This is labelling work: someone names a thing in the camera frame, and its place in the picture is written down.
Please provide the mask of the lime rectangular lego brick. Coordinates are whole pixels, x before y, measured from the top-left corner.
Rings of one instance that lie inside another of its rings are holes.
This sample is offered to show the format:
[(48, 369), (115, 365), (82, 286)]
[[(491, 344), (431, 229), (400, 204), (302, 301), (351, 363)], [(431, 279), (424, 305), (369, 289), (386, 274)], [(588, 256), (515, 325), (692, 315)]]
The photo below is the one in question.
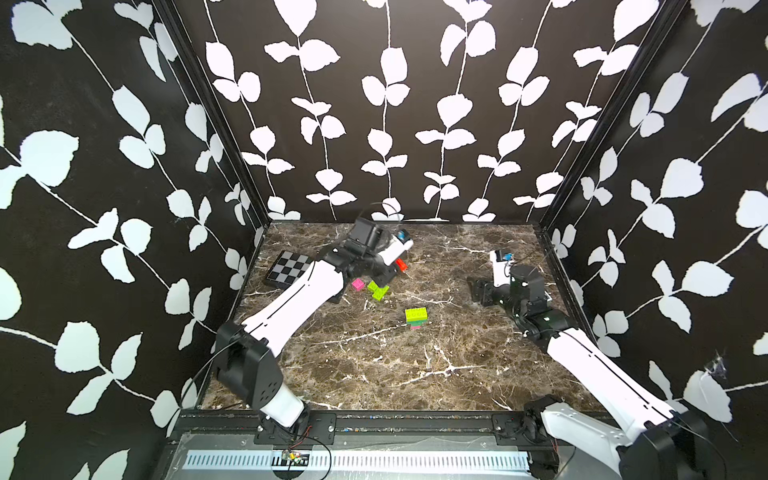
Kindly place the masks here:
[(422, 323), (428, 320), (428, 311), (426, 307), (409, 308), (405, 310), (405, 316), (408, 324)]

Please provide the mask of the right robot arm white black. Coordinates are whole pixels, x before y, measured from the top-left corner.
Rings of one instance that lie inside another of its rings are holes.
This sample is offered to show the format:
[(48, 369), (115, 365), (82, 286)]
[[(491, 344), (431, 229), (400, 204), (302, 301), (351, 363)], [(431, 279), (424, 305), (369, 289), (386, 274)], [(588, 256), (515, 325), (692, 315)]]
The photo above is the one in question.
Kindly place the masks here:
[(514, 429), (501, 435), (533, 444), (563, 441), (622, 479), (712, 479), (721, 456), (704, 422), (642, 387), (553, 307), (540, 272), (506, 257), (493, 260), (490, 280), (468, 278), (471, 299), (500, 307), (511, 322), (570, 372), (612, 418), (607, 424), (553, 395), (528, 403)]

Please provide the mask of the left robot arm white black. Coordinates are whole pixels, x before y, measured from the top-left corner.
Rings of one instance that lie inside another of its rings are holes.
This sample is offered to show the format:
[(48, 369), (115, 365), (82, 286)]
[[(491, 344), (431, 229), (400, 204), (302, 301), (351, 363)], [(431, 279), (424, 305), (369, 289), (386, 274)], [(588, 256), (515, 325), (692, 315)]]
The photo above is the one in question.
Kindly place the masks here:
[(322, 305), (339, 302), (353, 280), (367, 276), (386, 287), (400, 271), (396, 261), (413, 245), (405, 229), (393, 232), (357, 218), (345, 237), (312, 256), (270, 304), (219, 327), (212, 375), (246, 405), (285, 429), (294, 427), (308, 407), (287, 386), (278, 365), (288, 340)]

